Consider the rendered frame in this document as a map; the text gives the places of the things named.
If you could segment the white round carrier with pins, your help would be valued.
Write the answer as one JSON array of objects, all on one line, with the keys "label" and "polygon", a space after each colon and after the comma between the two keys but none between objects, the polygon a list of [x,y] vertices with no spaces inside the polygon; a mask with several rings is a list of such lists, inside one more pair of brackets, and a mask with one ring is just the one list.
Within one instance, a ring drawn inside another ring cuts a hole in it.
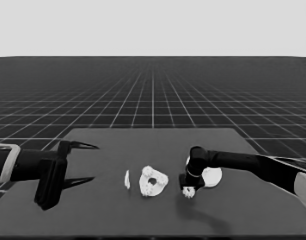
[{"label": "white round carrier with pins", "polygon": [[155,197],[155,196],[161,194],[163,192],[164,188],[167,186],[167,185],[159,185],[157,183],[156,177],[157,177],[158,174],[164,174],[164,173],[162,173],[162,172],[160,172],[156,169],[154,169],[154,172],[150,177],[145,177],[141,173],[141,176],[139,178],[139,188],[140,188],[141,185],[145,185],[145,184],[152,184],[153,185],[153,193],[152,193],[151,196],[148,196],[148,197]]}]

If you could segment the large thick white disc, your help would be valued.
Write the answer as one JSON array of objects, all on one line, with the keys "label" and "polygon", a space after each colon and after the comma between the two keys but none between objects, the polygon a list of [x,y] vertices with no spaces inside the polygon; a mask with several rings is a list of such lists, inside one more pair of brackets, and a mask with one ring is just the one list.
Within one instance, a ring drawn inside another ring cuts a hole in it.
[{"label": "large thick white disc", "polygon": [[190,158],[187,158],[185,165],[185,174],[193,177],[201,176],[204,179],[205,186],[202,188],[212,188],[220,183],[222,179],[222,170],[220,168],[195,166]]}]

